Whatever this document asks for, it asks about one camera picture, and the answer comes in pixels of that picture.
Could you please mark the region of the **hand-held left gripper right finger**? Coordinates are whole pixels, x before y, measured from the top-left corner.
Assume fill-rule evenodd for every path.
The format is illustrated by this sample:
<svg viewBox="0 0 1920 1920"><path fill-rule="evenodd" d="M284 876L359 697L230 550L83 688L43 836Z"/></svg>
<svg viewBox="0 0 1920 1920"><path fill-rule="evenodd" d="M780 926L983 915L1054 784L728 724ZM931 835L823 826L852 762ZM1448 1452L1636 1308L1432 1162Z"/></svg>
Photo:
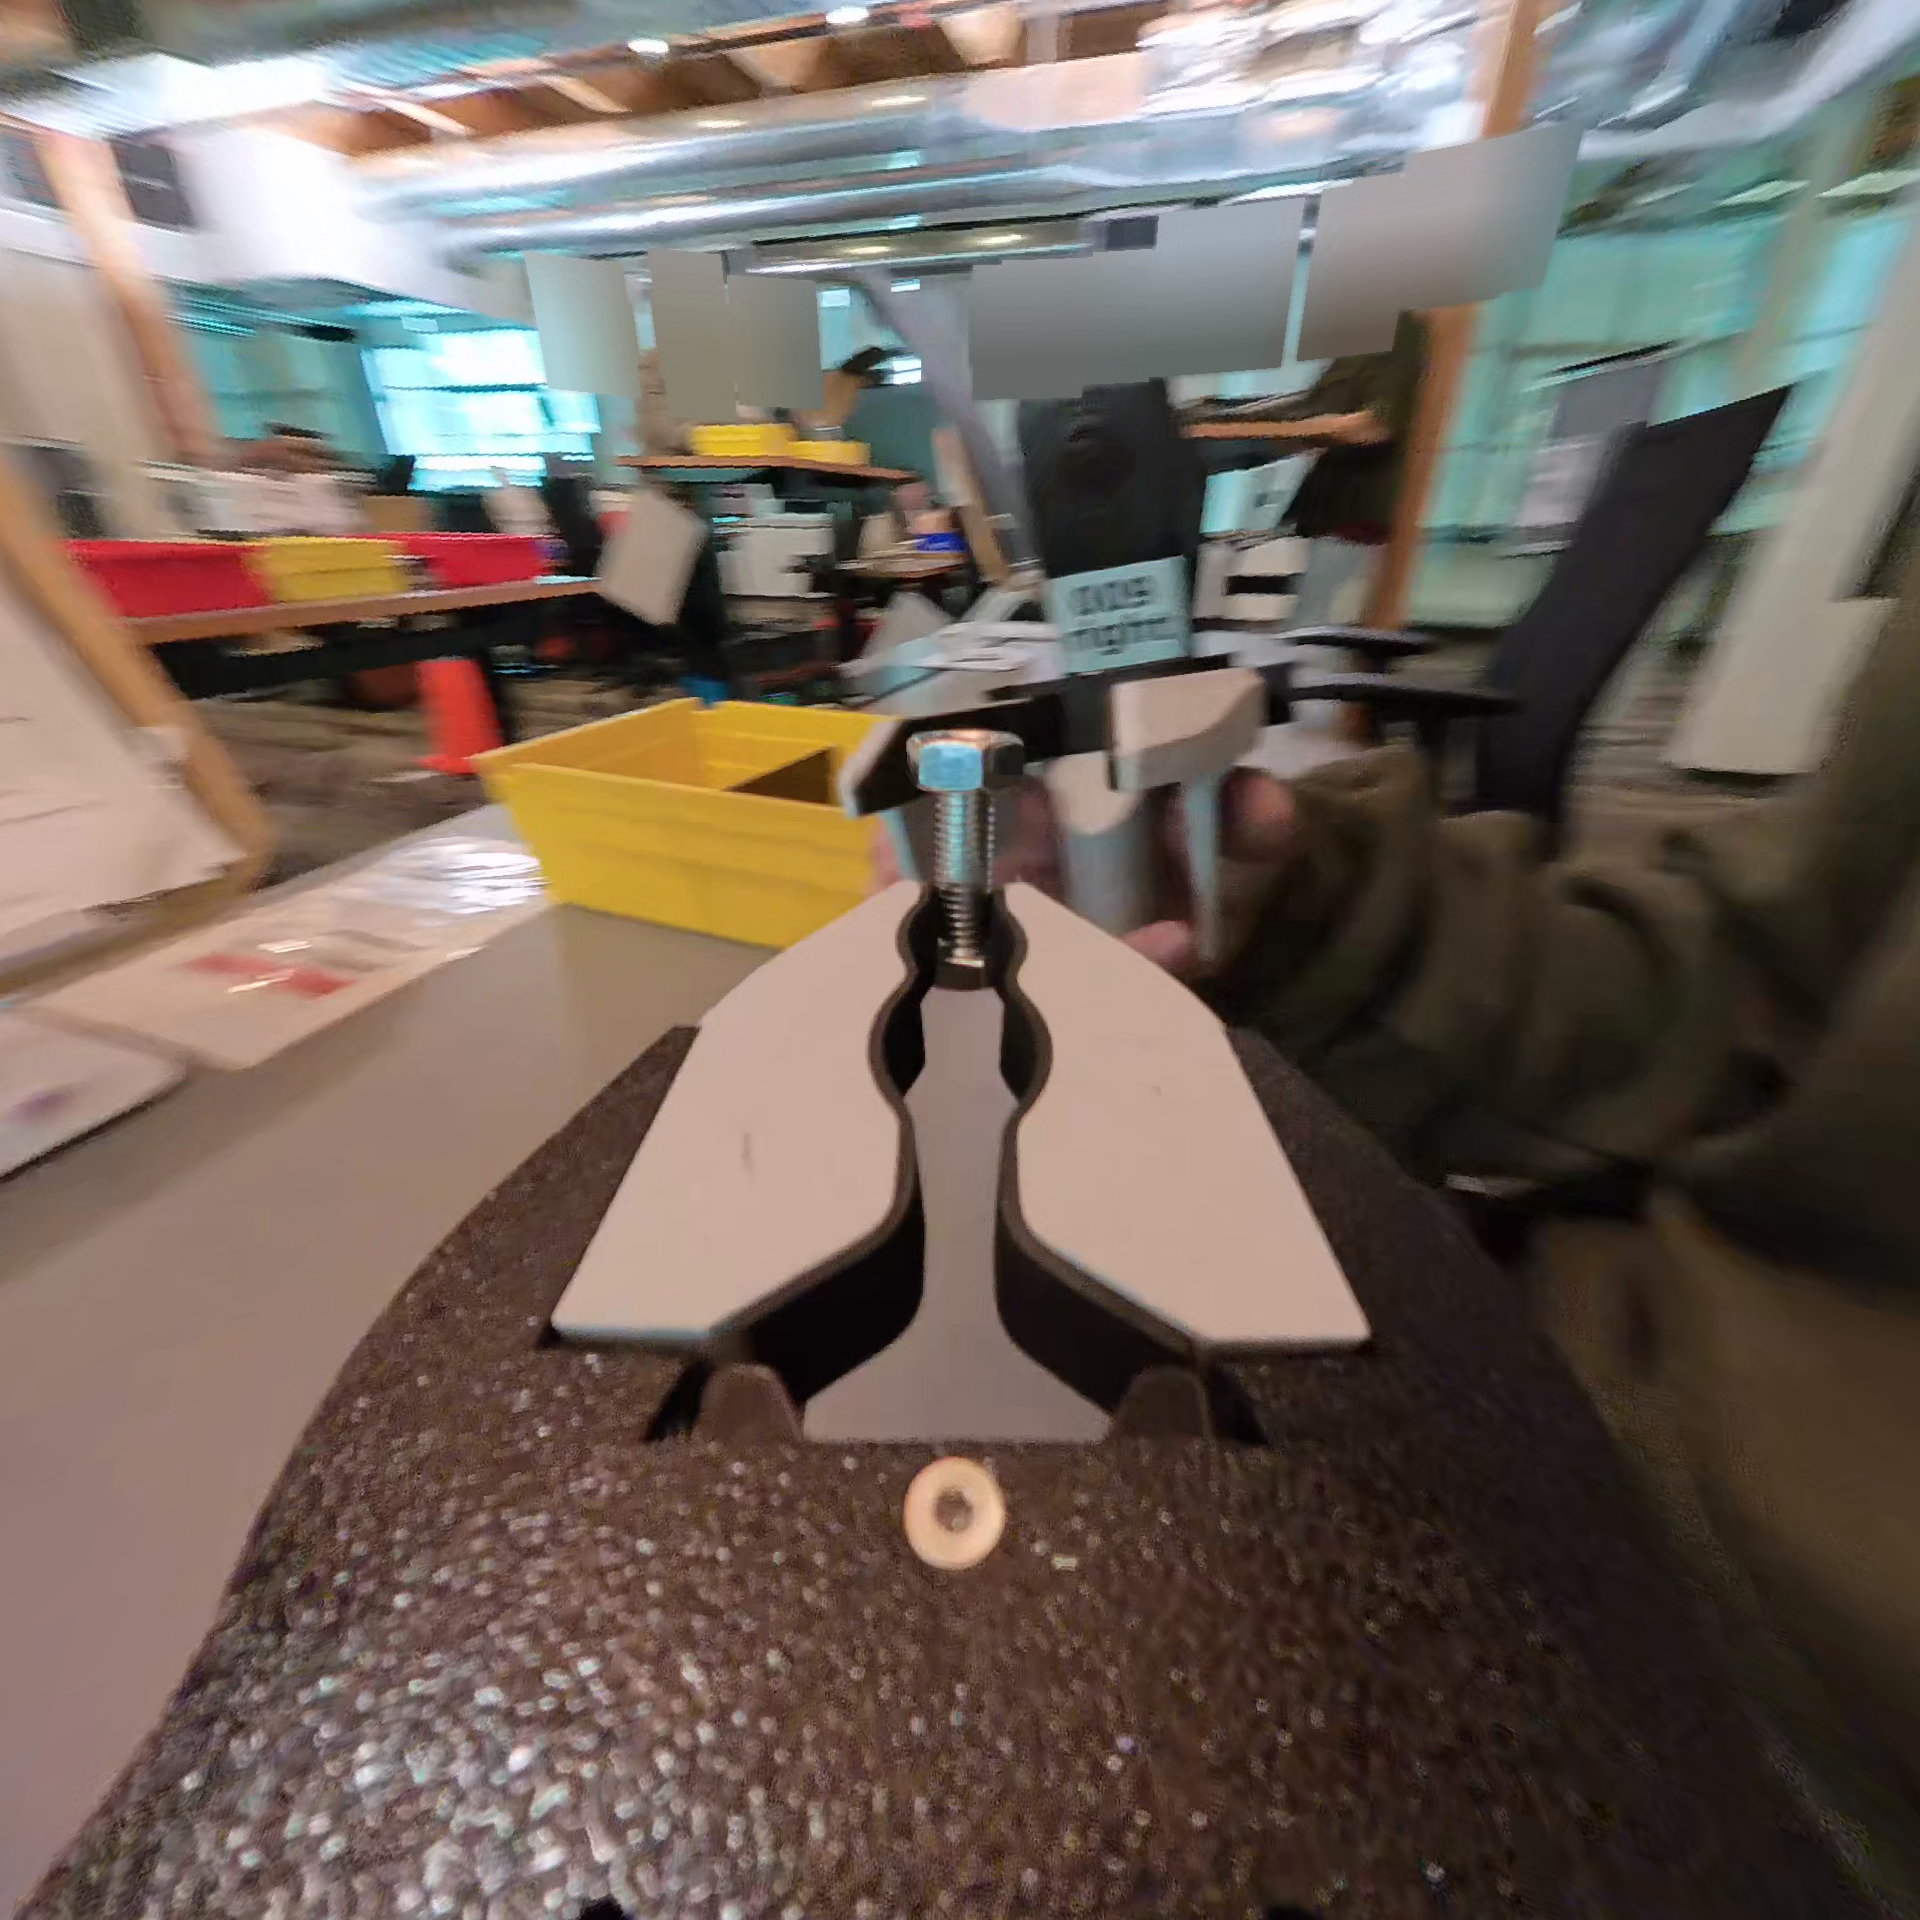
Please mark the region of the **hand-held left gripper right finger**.
<svg viewBox="0 0 1920 1920"><path fill-rule="evenodd" d="M1141 950L1029 882L996 909L1015 1094L993 1305L1095 1408L1136 1380L1358 1354L1360 1299L1223 1027Z"/></svg>

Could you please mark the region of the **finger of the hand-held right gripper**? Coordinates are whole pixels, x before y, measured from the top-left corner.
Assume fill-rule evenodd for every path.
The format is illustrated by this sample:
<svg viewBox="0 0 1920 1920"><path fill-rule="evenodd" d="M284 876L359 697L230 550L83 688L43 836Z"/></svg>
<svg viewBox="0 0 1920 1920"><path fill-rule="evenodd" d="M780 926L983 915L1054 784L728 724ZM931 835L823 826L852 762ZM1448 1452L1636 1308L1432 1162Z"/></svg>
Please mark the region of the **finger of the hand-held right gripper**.
<svg viewBox="0 0 1920 1920"><path fill-rule="evenodd" d="M849 821L912 809L927 801L912 740L927 731L919 718L876 716L852 744L833 774L833 796Z"/></svg>
<svg viewBox="0 0 1920 1920"><path fill-rule="evenodd" d="M1268 685L1246 665L1129 680L1109 696L1109 777L1123 796L1177 788L1190 937L1203 965L1224 945L1221 821L1228 774L1267 730Z"/></svg>

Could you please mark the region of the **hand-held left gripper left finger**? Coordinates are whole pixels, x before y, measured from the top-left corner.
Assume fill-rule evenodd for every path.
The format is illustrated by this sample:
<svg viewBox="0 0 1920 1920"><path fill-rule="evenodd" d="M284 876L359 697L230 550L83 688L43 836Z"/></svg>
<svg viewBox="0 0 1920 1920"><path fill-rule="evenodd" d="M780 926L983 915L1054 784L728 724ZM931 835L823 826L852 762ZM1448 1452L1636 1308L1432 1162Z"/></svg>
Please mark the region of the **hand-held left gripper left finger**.
<svg viewBox="0 0 1920 1920"><path fill-rule="evenodd" d="M920 1308L897 1021L923 891L897 882L742 976L697 1024L556 1309L577 1349L758 1365L812 1401Z"/></svg>

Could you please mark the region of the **steel hex nut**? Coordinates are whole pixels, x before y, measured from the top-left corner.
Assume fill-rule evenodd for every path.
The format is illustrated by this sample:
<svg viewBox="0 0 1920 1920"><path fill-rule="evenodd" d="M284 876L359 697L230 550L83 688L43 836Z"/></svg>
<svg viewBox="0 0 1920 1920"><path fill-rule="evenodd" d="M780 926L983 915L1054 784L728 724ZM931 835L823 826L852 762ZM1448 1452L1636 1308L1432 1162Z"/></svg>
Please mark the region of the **steel hex nut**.
<svg viewBox="0 0 1920 1920"><path fill-rule="evenodd" d="M937 801L989 796L1024 774L1024 744L1003 730L919 731L907 738L904 760L916 788Z"/></svg>

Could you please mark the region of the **steel bolt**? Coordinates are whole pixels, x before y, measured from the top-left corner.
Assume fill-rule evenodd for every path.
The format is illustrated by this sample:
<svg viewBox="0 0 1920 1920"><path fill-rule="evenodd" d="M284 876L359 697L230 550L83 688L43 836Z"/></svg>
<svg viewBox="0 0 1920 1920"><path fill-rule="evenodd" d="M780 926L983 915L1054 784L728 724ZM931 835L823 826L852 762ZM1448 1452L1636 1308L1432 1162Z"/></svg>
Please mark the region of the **steel bolt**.
<svg viewBox="0 0 1920 1920"><path fill-rule="evenodd" d="M942 909L937 982L947 989L972 993L989 982L993 858L991 793L934 793L931 891Z"/></svg>

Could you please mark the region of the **person's right forearm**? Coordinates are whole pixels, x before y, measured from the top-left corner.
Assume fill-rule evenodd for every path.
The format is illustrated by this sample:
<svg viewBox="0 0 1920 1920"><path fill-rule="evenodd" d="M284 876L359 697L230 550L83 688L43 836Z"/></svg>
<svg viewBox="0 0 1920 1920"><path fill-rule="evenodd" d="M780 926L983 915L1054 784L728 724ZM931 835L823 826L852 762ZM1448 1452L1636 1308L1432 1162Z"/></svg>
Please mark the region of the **person's right forearm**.
<svg viewBox="0 0 1920 1920"><path fill-rule="evenodd" d="M1300 779L1253 940L1207 982L1428 1184L1655 1169L1788 1090L1792 1020L1752 917L1801 796L1635 858L1445 814L1409 749Z"/></svg>

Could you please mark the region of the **standing desk wooden top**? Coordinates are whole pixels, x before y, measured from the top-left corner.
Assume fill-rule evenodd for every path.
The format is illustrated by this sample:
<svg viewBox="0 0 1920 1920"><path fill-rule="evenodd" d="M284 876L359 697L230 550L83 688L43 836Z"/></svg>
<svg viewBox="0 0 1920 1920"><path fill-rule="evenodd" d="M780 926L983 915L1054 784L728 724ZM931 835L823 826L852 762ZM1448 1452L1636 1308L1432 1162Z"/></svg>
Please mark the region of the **standing desk wooden top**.
<svg viewBox="0 0 1920 1920"><path fill-rule="evenodd" d="M812 633L815 657L830 665L849 661L862 642L857 596L847 566L869 520L904 513L904 494L923 488L907 469L808 458L804 443L777 458L727 459L719 454L636 454L619 462L643 485L669 494L705 525L701 555L692 562L681 600L671 651L700 697L748 697L749 684L769 675L745 665L736 645L745 633ZM791 560L780 592L748 592L727 585L727 529L742 529L749 515L723 510L725 489L773 491L774 520L824 520L827 546Z"/></svg>

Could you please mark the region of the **grey desk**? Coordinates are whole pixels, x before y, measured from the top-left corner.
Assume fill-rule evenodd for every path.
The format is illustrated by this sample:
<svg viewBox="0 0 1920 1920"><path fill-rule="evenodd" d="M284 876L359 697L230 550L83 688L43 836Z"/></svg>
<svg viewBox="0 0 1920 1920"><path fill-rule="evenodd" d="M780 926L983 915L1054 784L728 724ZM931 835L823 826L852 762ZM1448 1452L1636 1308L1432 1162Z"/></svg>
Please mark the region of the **grey desk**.
<svg viewBox="0 0 1920 1920"><path fill-rule="evenodd" d="M1500 1907L1488 1660L1365 1410L1473 1265L1231 1040L1373 1337L1095 1408L993 1305L989 982L888 1034L923 1294L815 1400L551 1315L700 1020L774 950L559 905L5 1192L19 1916L1260 1916Z"/></svg>

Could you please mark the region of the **person's right hand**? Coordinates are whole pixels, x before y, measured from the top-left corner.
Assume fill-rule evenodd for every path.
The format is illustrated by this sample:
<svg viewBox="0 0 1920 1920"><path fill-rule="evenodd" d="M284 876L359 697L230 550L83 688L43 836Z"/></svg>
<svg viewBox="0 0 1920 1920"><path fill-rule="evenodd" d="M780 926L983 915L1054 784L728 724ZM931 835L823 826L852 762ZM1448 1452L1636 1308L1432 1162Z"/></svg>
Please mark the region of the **person's right hand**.
<svg viewBox="0 0 1920 1920"><path fill-rule="evenodd" d="M1065 898L1065 830L1052 788L1041 777L1029 777L1012 802L1012 824L996 828L996 881L1030 882L1046 897ZM1221 786L1221 948L1212 962L1200 953L1188 923L1184 805L1180 796L1155 796L1152 802L1158 809L1155 904L1144 923L1124 933L1123 941L1184 981L1212 981L1253 940L1264 901L1288 862L1294 793L1253 766L1237 766Z"/></svg>

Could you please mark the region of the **orange traffic cone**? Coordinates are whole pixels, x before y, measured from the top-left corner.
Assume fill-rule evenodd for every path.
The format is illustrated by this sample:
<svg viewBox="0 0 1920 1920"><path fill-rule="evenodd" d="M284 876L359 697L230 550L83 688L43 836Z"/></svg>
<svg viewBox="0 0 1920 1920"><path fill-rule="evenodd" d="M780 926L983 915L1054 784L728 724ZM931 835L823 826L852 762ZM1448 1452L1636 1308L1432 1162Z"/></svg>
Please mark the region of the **orange traffic cone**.
<svg viewBox="0 0 1920 1920"><path fill-rule="evenodd" d="M483 665L468 657L421 661L416 688L425 722L421 771L471 777L472 766L502 746L496 700Z"/></svg>

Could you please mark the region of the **black office chair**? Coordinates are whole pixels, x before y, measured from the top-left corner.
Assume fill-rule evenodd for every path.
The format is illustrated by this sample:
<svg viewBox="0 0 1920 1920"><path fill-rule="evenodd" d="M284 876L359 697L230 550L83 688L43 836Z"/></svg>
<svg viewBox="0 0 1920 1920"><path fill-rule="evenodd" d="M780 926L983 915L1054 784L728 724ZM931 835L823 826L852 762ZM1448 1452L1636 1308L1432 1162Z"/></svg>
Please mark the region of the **black office chair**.
<svg viewBox="0 0 1920 1920"><path fill-rule="evenodd" d="M1438 784L1448 740L1461 736L1471 749L1470 777L1445 809L1517 814L1557 848L1577 738L1598 697L1737 500L1789 395L1792 386L1777 386L1635 428L1548 581L1500 633L1473 682L1443 685L1398 669L1331 675L1283 664L1264 669L1268 716L1291 718L1320 701L1358 706L1406 728Z"/></svg>

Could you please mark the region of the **red plastic bin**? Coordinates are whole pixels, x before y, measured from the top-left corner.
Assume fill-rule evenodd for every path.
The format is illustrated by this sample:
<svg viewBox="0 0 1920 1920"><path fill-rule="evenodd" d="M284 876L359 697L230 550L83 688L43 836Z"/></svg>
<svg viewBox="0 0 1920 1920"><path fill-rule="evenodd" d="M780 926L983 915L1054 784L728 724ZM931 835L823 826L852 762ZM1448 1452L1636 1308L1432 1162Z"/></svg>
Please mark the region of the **red plastic bin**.
<svg viewBox="0 0 1920 1920"><path fill-rule="evenodd" d="M275 605L251 545L63 539L63 553L121 618L188 618Z"/></svg>
<svg viewBox="0 0 1920 1920"><path fill-rule="evenodd" d="M395 536L392 545L429 592L523 585L552 570L539 536L416 532Z"/></svg>

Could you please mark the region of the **laminated barcode sheet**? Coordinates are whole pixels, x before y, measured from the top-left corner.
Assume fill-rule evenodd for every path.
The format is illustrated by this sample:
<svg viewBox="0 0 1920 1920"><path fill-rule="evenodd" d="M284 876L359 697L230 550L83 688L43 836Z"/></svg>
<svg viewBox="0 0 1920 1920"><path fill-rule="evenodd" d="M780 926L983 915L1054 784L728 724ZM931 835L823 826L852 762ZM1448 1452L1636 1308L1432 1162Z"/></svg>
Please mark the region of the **laminated barcode sheet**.
<svg viewBox="0 0 1920 1920"><path fill-rule="evenodd" d="M545 909L501 833L411 836L31 1001L184 1065L245 1072L479 953Z"/></svg>

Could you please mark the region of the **long wooden table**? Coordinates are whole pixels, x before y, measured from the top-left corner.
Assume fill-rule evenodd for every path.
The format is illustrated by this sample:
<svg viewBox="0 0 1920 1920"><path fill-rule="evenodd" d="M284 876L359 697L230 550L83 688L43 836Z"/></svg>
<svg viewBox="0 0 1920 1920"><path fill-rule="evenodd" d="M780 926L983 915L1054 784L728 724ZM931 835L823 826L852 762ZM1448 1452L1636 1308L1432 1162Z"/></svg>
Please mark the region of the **long wooden table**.
<svg viewBox="0 0 1920 1920"><path fill-rule="evenodd" d="M193 701L345 684L356 675L467 661L497 705L497 657L531 649L551 608L597 605L587 578L551 577L457 590L408 590L345 600L144 616L132 640L160 653Z"/></svg>

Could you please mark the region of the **white clipboard stand base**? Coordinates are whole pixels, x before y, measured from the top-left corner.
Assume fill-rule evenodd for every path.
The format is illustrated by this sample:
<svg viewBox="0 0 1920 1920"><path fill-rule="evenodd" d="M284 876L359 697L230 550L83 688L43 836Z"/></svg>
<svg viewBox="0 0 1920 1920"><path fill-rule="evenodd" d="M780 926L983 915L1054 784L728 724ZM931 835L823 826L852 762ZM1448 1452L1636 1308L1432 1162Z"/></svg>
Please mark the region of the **white clipboard stand base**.
<svg viewBox="0 0 1920 1920"><path fill-rule="evenodd" d="M1 1012L1 1178L173 1093L177 1060L131 1040Z"/></svg>

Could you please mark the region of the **printed instruction sheet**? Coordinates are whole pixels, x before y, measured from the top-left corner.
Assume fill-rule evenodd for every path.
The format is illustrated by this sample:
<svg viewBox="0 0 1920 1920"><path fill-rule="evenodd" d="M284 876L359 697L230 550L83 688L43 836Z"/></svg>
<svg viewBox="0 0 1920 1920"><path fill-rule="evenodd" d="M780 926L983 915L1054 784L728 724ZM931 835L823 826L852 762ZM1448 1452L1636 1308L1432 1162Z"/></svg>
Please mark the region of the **printed instruction sheet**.
<svg viewBox="0 0 1920 1920"><path fill-rule="evenodd" d="M5 955L87 915L211 881L237 858L160 736L126 720L56 628L5 587Z"/></svg>

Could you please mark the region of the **wooden support post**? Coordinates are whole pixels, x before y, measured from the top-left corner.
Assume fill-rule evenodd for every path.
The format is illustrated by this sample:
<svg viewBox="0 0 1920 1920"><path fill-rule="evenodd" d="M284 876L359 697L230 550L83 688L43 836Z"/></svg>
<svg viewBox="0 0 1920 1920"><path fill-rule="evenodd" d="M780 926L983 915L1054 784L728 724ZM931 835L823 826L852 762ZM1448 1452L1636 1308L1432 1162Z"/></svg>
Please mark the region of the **wooden support post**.
<svg viewBox="0 0 1920 1920"><path fill-rule="evenodd" d="M1508 137L1529 124L1529 93L1539 62L1543 3L1479 6L1471 40L1476 56L1471 131L1479 140ZM1388 539L1376 550L1361 625L1397 632L1406 621L1409 578L1423 546L1423 513L1456 397L1471 352L1479 308L1446 305L1427 313L1427 360L1401 443L1398 494Z"/></svg>
<svg viewBox="0 0 1920 1920"><path fill-rule="evenodd" d="M101 140L56 131L33 132L31 144L55 204L124 324L167 458L211 465L220 448L216 424L171 300L142 251L140 221L111 152Z"/></svg>

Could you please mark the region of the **silver ventilation duct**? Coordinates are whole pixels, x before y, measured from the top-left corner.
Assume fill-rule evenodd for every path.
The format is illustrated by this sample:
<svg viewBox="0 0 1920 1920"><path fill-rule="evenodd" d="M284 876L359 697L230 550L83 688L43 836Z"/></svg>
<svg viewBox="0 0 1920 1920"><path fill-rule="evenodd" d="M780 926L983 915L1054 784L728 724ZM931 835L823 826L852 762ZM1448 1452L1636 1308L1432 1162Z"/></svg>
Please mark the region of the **silver ventilation duct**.
<svg viewBox="0 0 1920 1920"><path fill-rule="evenodd" d="M1137 53L836 86L355 166L372 221L448 257L636 257L1221 202L1445 144L1471 120L1470 18L1343 16L1239 59Z"/></svg>

